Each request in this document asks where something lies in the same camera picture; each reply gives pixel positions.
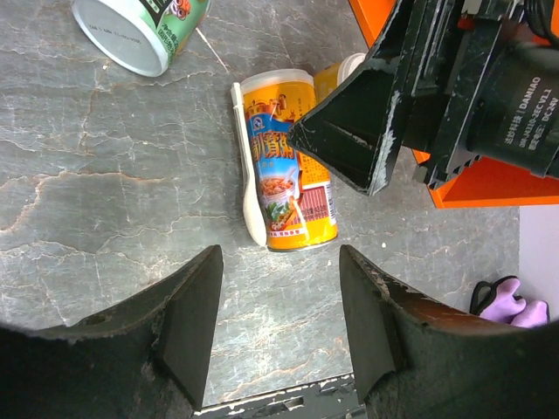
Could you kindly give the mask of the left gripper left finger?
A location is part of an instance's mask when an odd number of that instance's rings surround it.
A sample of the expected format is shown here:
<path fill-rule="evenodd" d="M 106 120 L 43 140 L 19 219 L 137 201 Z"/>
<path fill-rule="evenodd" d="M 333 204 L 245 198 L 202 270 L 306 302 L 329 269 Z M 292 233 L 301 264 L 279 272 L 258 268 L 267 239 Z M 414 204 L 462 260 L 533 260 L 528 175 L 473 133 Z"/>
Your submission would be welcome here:
<path fill-rule="evenodd" d="M 223 270 L 212 245 L 73 326 L 2 324 L 2 417 L 191 417 L 203 406 Z"/>

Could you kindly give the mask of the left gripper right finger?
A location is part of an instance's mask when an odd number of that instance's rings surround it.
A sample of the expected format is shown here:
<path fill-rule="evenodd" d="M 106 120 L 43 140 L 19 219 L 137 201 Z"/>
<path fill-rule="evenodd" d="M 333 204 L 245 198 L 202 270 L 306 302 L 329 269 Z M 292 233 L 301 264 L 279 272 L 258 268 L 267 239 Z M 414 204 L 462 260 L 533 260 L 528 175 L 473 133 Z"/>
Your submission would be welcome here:
<path fill-rule="evenodd" d="M 432 299 L 343 245 L 342 303 L 370 418 L 555 418 L 558 325 L 520 328 Z"/>

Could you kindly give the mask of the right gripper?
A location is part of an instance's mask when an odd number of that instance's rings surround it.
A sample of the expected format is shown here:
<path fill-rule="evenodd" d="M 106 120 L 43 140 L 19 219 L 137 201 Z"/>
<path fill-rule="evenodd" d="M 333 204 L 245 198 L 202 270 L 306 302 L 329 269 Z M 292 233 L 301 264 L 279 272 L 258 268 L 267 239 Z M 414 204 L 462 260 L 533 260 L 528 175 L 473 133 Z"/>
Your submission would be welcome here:
<path fill-rule="evenodd" d="M 368 196 L 390 182 L 402 143 L 427 153 L 417 180 L 438 189 L 487 157 L 558 175 L 558 4 L 397 1 L 365 60 L 295 122 L 287 142 Z"/>

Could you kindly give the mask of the tall blue red can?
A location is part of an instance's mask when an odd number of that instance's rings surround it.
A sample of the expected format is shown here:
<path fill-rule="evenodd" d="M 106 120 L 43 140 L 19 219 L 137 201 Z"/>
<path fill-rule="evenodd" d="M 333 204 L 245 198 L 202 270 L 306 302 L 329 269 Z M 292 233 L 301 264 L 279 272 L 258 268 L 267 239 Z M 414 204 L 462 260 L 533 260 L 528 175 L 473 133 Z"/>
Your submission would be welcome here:
<path fill-rule="evenodd" d="M 328 170 L 289 146 L 294 122 L 316 105 L 303 70 L 263 72 L 240 83 L 256 192 L 271 251 L 294 251 L 335 239 L 338 226 Z"/>

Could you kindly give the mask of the white lid yellow can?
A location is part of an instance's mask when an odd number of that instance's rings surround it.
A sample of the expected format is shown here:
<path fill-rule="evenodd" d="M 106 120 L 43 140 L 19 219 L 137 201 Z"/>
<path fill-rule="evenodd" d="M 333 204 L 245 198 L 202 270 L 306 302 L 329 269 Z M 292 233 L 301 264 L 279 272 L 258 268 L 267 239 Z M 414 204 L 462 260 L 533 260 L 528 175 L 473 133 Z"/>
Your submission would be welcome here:
<path fill-rule="evenodd" d="M 314 75 L 316 102 L 320 103 L 332 93 L 365 60 L 366 54 L 359 52 L 342 62 L 329 66 Z"/>

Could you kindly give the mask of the purple cloth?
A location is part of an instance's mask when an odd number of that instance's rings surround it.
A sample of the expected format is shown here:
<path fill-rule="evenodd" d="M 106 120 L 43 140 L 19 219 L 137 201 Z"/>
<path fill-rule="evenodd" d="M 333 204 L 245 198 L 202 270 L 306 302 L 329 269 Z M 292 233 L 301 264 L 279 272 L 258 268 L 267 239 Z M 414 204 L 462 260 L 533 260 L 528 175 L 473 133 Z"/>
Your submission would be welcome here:
<path fill-rule="evenodd" d="M 527 302 L 517 293 L 520 286 L 521 281 L 516 276 L 506 276 L 493 283 L 480 281 L 473 289 L 469 313 L 492 322 L 523 328 L 548 324 L 548 303 L 537 299 Z"/>

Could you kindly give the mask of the white plastic spoon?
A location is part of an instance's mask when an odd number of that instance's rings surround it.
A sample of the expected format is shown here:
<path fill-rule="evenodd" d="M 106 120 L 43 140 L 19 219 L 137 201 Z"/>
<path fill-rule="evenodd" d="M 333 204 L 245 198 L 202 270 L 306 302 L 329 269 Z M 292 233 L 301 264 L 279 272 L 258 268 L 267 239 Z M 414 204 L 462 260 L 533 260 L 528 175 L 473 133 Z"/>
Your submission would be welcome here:
<path fill-rule="evenodd" d="M 260 247 L 266 247 L 266 226 L 259 207 L 256 190 L 256 176 L 252 164 L 249 137 L 245 122 L 244 101 L 240 84 L 234 82 L 231 87 L 232 109 L 237 129 L 238 144 L 243 168 L 243 199 L 242 210 L 245 225 L 252 240 Z"/>

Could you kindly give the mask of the green label can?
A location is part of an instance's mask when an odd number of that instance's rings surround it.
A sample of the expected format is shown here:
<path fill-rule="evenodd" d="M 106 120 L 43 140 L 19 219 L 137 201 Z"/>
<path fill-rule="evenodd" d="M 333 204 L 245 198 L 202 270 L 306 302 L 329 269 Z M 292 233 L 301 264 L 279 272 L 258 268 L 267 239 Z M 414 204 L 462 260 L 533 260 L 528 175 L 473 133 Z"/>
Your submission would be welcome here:
<path fill-rule="evenodd" d="M 204 0 L 77 0 L 72 14 L 114 62 L 155 78 L 167 71 L 210 6 Z"/>

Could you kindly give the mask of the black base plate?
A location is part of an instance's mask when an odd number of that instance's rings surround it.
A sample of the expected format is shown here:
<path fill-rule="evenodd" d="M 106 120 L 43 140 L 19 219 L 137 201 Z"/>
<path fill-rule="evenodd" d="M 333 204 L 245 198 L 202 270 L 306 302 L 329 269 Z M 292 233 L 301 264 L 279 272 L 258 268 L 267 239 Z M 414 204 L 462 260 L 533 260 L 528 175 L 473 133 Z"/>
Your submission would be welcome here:
<path fill-rule="evenodd" d="M 322 381 L 225 402 L 202 409 L 195 418 L 365 418 L 355 378 L 338 375 Z"/>

